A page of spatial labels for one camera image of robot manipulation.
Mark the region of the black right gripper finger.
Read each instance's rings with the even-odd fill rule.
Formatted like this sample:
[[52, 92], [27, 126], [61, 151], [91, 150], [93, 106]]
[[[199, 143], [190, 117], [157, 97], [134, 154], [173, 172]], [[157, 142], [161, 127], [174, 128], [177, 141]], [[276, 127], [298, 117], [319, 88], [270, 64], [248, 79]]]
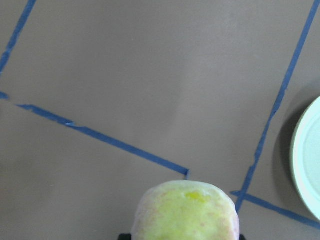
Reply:
[[132, 235], [130, 233], [121, 233], [118, 236], [118, 240], [132, 240]]

